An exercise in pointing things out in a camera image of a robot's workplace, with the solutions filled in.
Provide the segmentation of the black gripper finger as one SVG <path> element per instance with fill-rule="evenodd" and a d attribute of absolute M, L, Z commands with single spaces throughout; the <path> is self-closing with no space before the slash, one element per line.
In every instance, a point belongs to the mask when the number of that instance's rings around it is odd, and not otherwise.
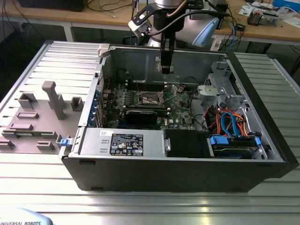
<path fill-rule="evenodd" d="M 162 39 L 160 52 L 161 52 L 161 67 L 163 74 L 170 74 L 172 65 L 172 56 L 174 51 L 174 38 Z"/>

